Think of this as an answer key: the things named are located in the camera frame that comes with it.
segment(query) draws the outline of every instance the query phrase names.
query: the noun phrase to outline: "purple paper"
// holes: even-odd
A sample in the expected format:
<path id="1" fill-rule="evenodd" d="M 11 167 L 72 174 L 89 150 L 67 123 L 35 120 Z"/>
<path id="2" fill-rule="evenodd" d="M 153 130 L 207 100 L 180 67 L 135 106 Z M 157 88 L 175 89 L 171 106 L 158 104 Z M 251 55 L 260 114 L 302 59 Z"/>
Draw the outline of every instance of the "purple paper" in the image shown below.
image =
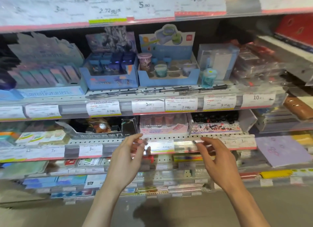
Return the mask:
<path id="1" fill-rule="evenodd" d="M 255 141 L 272 167 L 312 160 L 306 149 L 291 136 L 258 137 Z"/>

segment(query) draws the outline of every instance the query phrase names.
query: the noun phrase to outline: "red logo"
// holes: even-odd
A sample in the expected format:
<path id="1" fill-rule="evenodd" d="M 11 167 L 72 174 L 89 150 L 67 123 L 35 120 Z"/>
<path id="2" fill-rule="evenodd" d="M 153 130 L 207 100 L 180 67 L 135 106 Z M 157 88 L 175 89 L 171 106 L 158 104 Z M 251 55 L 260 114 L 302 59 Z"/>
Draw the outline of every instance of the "red logo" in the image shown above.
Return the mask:
<path id="1" fill-rule="evenodd" d="M 193 35 L 192 34 L 188 34 L 186 37 L 186 41 L 192 41 L 193 39 Z"/>

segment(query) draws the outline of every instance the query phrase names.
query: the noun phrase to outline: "floor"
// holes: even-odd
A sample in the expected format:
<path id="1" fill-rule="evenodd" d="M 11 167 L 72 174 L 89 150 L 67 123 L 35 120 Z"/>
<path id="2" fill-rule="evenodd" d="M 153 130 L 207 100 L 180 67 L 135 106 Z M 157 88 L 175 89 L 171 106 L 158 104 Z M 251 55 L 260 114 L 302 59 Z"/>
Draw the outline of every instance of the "floor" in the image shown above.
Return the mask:
<path id="1" fill-rule="evenodd" d="M 249 189 L 272 227 L 313 226 L 313 187 Z M 91 202 L 32 209 L 0 208 L 0 227 L 81 226 Z M 235 212 L 224 192 L 194 197 L 120 199 L 112 227 L 237 227 Z"/>

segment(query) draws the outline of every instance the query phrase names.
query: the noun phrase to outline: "red box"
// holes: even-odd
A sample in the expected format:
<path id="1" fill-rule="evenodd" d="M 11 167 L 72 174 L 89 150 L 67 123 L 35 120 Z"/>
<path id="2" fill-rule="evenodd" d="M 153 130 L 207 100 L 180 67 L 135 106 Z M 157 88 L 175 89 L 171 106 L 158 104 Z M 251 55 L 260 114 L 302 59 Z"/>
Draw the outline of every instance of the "red box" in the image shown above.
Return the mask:
<path id="1" fill-rule="evenodd" d="M 284 16 L 275 37 L 295 47 L 313 53 L 313 14 Z"/>

